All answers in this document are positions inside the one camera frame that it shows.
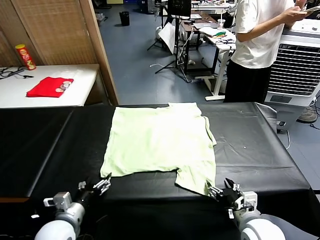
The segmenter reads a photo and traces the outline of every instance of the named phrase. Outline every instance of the white t-shirt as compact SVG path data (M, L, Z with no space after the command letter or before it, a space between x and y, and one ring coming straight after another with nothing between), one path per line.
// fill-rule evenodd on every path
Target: white t-shirt
M293 0L239 0L235 32L246 34L294 6ZM231 60L249 69L270 67L277 58L278 45L284 24L276 26L252 40L236 41L236 51Z

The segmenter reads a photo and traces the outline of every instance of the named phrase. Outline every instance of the trash can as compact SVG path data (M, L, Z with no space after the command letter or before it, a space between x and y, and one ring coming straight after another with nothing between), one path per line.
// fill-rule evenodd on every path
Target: trash can
M119 12L121 24L122 26L129 26L130 25L130 18L129 18L129 12L128 11L122 11Z

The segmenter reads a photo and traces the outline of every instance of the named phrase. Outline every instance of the t-shirt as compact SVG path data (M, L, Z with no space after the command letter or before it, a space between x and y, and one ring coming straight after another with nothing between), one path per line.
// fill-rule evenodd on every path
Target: t-shirt
M117 107L101 177L109 173L121 177L176 170L176 184L207 195L207 182L215 185L216 144L209 119L202 116L195 103L169 103L169 107L159 108Z
M294 6L293 0L239 0L235 32L246 34ZM276 60L284 24L249 41L236 41L236 51L231 60L249 69L270 67Z

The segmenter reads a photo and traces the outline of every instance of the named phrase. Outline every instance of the person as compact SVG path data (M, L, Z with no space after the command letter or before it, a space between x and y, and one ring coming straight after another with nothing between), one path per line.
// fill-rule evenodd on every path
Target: person
M239 0L235 20L236 50L228 64L224 102L263 104L271 65L281 34L308 16L307 0Z

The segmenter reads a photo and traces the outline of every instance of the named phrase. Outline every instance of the wooden partition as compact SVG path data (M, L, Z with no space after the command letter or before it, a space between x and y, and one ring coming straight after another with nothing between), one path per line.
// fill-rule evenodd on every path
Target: wooden partition
M118 104L91 0L1 0L0 14L0 67L22 64L17 44L36 65L98 63L110 102Z

